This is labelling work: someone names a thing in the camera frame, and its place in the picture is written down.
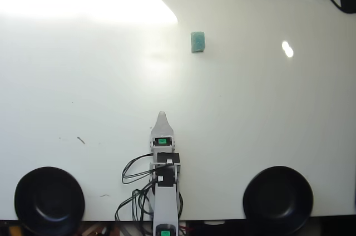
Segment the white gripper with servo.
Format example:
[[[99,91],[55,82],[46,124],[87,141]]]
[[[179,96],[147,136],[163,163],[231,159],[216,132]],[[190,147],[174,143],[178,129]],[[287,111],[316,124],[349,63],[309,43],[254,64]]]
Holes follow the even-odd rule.
[[[175,151],[174,131],[170,126],[166,113],[160,111],[156,124],[151,130],[151,151]]]

